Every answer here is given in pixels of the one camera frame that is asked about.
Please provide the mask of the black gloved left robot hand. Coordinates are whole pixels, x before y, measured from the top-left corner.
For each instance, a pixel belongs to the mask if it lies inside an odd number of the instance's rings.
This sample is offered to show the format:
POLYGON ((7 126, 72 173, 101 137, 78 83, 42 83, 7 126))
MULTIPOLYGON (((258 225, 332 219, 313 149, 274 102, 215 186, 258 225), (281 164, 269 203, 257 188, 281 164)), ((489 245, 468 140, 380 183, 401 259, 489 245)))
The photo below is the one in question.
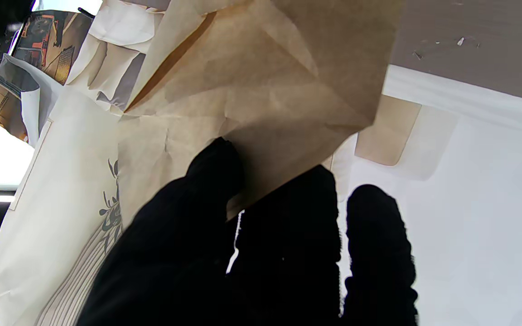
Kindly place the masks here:
POLYGON ((397 202, 363 184, 347 200, 351 275, 334 175, 306 171, 226 221, 244 185, 217 138, 139 210, 108 252, 78 326, 416 326, 412 246, 397 202))

